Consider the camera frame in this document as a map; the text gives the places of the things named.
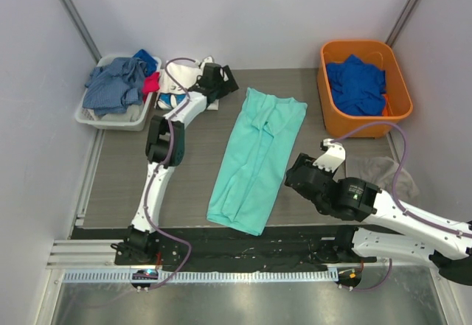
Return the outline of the teal t shirt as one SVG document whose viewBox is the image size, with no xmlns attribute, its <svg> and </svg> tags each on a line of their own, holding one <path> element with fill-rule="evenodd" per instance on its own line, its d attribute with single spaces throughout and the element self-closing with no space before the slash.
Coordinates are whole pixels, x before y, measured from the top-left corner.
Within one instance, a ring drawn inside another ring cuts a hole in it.
<svg viewBox="0 0 472 325">
<path fill-rule="evenodd" d="M 293 97 L 247 89 L 209 200 L 208 221 L 262 234 L 307 108 Z"/>
</svg>

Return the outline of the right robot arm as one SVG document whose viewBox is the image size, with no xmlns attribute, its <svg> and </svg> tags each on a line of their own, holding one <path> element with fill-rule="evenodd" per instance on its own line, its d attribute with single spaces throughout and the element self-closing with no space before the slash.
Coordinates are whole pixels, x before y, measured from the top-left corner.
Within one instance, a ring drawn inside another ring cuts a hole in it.
<svg viewBox="0 0 472 325">
<path fill-rule="evenodd" d="M 285 185 L 309 200 L 318 213 L 394 231 L 374 239 L 358 229 L 333 243 L 334 256 L 350 262 L 357 256 L 405 257 L 436 268 L 451 282 L 471 285 L 471 224 L 449 220 L 395 201 L 393 194 L 360 178 L 335 181 L 334 171 L 304 153 L 286 172 Z"/>
</svg>

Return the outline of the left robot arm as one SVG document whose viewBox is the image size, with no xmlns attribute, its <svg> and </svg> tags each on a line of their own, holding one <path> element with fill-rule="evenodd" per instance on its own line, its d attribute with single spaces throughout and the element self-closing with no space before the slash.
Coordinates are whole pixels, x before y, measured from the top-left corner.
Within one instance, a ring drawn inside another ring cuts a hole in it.
<svg viewBox="0 0 472 325">
<path fill-rule="evenodd" d="M 159 214 L 170 178 L 184 158 L 185 129 L 214 101 L 236 90 L 238 85 L 228 66 L 206 63 L 196 83 L 183 89 L 183 100 L 165 115 L 153 116 L 145 145 L 145 188 L 126 237 L 116 247 L 116 262 L 123 259 L 129 264 L 149 265 L 156 259 Z"/>
</svg>

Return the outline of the white printed t shirt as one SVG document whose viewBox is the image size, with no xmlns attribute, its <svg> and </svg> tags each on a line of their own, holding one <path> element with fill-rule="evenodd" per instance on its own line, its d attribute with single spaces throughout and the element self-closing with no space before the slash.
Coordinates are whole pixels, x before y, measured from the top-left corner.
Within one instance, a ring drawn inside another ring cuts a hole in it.
<svg viewBox="0 0 472 325">
<path fill-rule="evenodd" d="M 196 84 L 205 65 L 201 61 L 198 60 L 198 64 L 194 67 L 172 62 L 167 64 L 167 70 L 162 69 L 159 79 L 160 89 L 155 103 L 156 109 L 171 111 L 186 99 L 181 85 L 185 89 L 190 89 Z"/>
</svg>

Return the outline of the white laundry basket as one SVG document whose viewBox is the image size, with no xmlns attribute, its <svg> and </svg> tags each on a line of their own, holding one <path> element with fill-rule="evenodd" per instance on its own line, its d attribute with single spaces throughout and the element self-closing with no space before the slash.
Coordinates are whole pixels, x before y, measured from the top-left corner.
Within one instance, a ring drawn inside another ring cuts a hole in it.
<svg viewBox="0 0 472 325">
<path fill-rule="evenodd" d="M 116 57 L 128 57 L 128 56 L 120 56 L 120 55 L 107 55 L 105 57 L 102 57 L 97 66 L 104 66 L 109 64 L 114 58 Z M 157 70 L 160 73 L 161 70 L 161 60 L 158 59 L 157 57 L 154 57 L 159 64 L 157 65 Z M 80 101 L 80 104 L 77 107 L 76 113 L 75 113 L 75 119 L 77 122 L 84 124 L 84 125 L 91 125 L 92 127 L 95 127 L 97 129 L 101 130 L 126 130 L 126 131 L 141 131 L 144 128 L 145 125 L 145 119 L 148 114 L 148 111 L 150 109 L 150 104 L 152 102 L 153 95 L 148 94 L 147 96 L 143 97 L 143 109 L 141 112 L 141 116 L 139 119 L 135 122 L 107 122 L 107 121 L 101 121 L 100 118 L 102 116 L 97 116 L 94 114 L 93 110 L 85 109 L 82 107 L 83 104 L 83 98 L 85 96 L 86 90 L 83 94 L 83 97 Z"/>
</svg>

